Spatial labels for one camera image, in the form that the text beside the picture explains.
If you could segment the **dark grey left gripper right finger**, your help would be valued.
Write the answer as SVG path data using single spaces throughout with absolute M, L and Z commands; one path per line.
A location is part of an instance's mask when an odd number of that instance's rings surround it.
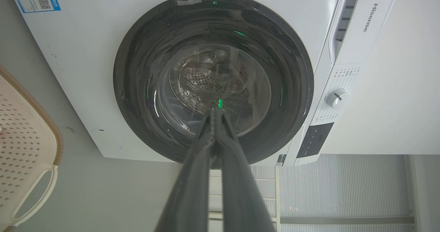
M 225 110 L 214 110 L 216 154 L 222 170 L 223 230 L 274 232 L 240 141 Z

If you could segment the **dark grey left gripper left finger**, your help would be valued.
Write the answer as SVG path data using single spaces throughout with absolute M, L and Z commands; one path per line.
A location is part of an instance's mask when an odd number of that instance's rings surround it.
M 208 230 L 209 172 L 214 144 L 214 109 L 206 111 L 156 225 L 156 232 Z

